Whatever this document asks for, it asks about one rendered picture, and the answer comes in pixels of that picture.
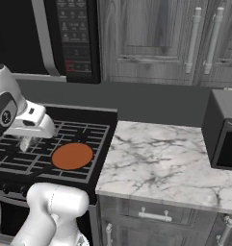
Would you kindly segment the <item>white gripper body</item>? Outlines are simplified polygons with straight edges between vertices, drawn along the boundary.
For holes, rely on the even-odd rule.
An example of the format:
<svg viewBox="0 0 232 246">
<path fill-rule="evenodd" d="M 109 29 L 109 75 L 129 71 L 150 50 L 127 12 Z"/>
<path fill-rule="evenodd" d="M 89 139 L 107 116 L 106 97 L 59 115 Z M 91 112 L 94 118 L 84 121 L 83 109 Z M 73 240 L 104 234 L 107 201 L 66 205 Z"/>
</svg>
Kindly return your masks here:
<svg viewBox="0 0 232 246">
<path fill-rule="evenodd" d="M 10 126 L 5 134 L 51 138 L 55 134 L 55 125 L 52 119 L 46 114 L 37 126 Z"/>
</svg>

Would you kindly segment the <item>orange saucepan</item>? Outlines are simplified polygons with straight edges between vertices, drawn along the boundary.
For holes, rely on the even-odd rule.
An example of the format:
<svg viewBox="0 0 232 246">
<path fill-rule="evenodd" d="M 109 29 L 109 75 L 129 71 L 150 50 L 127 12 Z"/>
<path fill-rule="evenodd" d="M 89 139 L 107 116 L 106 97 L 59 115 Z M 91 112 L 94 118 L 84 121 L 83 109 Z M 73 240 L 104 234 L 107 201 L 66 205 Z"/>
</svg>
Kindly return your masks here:
<svg viewBox="0 0 232 246">
<path fill-rule="evenodd" d="M 74 170 L 84 167 L 93 157 L 93 151 L 85 143 L 73 142 L 59 147 L 52 154 L 52 163 L 62 170 Z"/>
</svg>

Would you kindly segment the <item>black stove with grates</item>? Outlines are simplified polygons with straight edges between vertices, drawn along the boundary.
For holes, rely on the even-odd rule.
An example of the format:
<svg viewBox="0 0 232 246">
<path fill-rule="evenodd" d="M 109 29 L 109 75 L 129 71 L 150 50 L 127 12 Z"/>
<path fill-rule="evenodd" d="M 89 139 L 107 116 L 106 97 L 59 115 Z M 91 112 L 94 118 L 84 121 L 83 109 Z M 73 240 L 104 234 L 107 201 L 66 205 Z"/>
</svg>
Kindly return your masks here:
<svg viewBox="0 0 232 246">
<path fill-rule="evenodd" d="M 16 137 L 0 137 L 0 242 L 11 243 L 27 218 L 26 193 L 30 186 L 52 183 L 73 186 L 88 193 L 89 210 L 77 219 L 78 227 L 90 246 L 100 246 L 95 187 L 116 129 L 117 111 L 48 105 L 46 112 L 54 121 L 56 135 L 41 138 L 27 152 L 19 150 L 20 141 Z M 69 142 L 88 144 L 93 151 L 90 163 L 71 171 L 54 167 L 51 163 L 53 151 Z M 11 184 L 12 191 L 5 194 L 3 184 Z"/>
</svg>

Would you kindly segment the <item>black microwave oven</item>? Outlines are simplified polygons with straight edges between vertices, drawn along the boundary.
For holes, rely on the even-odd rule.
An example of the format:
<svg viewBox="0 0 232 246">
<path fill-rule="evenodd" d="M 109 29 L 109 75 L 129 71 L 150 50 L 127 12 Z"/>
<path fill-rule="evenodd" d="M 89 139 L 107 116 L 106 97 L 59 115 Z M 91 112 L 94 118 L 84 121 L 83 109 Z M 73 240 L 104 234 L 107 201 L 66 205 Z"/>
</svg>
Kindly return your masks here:
<svg viewBox="0 0 232 246">
<path fill-rule="evenodd" d="M 96 0 L 44 0 L 54 63 L 46 70 L 31 0 L 0 0 L 0 63 L 18 80 L 101 82 Z"/>
</svg>

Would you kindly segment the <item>grey wooden base cupboard door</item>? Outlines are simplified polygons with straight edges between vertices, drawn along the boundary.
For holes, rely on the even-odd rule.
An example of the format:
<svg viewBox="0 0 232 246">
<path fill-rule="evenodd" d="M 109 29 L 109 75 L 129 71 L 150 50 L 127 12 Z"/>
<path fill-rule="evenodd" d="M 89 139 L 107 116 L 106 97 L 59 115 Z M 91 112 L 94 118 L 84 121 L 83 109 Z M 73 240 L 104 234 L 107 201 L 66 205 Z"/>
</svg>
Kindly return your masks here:
<svg viewBox="0 0 232 246">
<path fill-rule="evenodd" d="M 219 213 L 214 226 L 209 234 L 208 240 L 205 246 L 218 246 L 217 236 L 221 234 L 225 229 L 224 217 L 229 216 L 232 219 L 232 215 Z M 229 236 L 227 237 L 224 246 L 232 246 L 232 230 L 230 231 Z"/>
<path fill-rule="evenodd" d="M 203 232 L 120 216 L 101 218 L 103 246 L 107 246 L 108 223 L 113 225 L 113 246 L 205 246 L 207 241 Z"/>
</svg>

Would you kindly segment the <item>grey wooden drawer front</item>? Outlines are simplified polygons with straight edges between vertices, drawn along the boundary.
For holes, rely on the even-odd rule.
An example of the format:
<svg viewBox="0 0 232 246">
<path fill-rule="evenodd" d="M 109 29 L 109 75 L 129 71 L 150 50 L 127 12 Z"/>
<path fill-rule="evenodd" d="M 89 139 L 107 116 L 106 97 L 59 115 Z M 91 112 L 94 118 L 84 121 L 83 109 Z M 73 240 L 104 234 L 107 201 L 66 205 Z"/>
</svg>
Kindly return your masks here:
<svg viewBox="0 0 232 246">
<path fill-rule="evenodd" d="M 128 214 L 130 216 L 141 218 L 139 217 L 138 213 L 142 210 L 142 207 L 145 207 L 145 211 L 148 213 L 162 214 L 162 215 L 164 214 L 165 210 L 168 210 L 168 215 L 172 217 L 172 222 L 168 222 L 168 223 L 175 223 L 175 224 L 182 224 L 182 225 L 188 224 L 192 212 L 191 209 L 185 209 L 176 206 L 131 200 L 129 202 Z"/>
</svg>

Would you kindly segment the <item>black toaster oven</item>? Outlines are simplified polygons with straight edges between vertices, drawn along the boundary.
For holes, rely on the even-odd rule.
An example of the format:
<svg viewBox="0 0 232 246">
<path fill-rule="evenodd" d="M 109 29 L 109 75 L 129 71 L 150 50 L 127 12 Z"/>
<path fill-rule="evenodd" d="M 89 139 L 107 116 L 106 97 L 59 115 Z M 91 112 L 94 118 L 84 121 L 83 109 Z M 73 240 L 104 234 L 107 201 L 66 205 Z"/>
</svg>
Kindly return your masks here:
<svg viewBox="0 0 232 246">
<path fill-rule="evenodd" d="M 232 90 L 211 91 L 201 132 L 211 167 L 232 170 Z"/>
</svg>

